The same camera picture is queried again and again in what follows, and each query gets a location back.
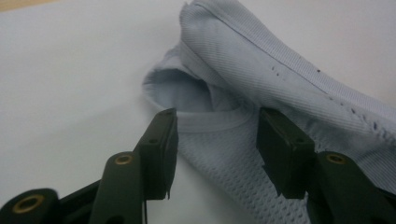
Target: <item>folded cloth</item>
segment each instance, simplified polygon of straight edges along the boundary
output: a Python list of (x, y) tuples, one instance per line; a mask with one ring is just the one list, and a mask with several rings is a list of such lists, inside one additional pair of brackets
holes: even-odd
[(348, 155), (396, 193), (396, 109), (353, 91), (289, 49), (237, 1), (183, 7), (181, 38), (146, 76), (158, 109), (175, 107), (179, 151), (259, 223), (309, 223), (305, 200), (278, 197), (255, 148), (259, 107)]

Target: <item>white table surface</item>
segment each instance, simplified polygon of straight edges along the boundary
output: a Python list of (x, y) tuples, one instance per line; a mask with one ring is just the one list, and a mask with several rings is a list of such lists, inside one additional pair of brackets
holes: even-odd
[[(36, 188), (62, 198), (132, 150), (153, 113), (148, 70), (178, 41), (185, 1), (63, 0), (0, 13), (0, 206)], [(321, 71), (396, 106), (395, 1), (242, 0)], [(178, 158), (149, 223), (252, 223)]]

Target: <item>white background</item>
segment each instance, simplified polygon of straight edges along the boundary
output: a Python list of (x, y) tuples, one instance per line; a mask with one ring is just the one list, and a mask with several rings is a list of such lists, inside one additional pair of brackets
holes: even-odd
[[(396, 2), (242, 0), (282, 41), (348, 86), (396, 106)], [(132, 150), (153, 113), (148, 70), (178, 41), (185, 1), (63, 0), (0, 13), (0, 206), (36, 188), (62, 198)], [(149, 223), (251, 223), (179, 158)]]

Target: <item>perforated fabric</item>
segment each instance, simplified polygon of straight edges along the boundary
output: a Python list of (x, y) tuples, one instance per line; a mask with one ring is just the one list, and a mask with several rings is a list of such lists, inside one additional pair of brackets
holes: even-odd
[(261, 106), (396, 193), (395, 108), (320, 72), (236, 1), (194, 1), (180, 24), (179, 44), (147, 75), (144, 94), (159, 110), (177, 109), (180, 153), (259, 223), (309, 223), (305, 201), (278, 197), (262, 169)]

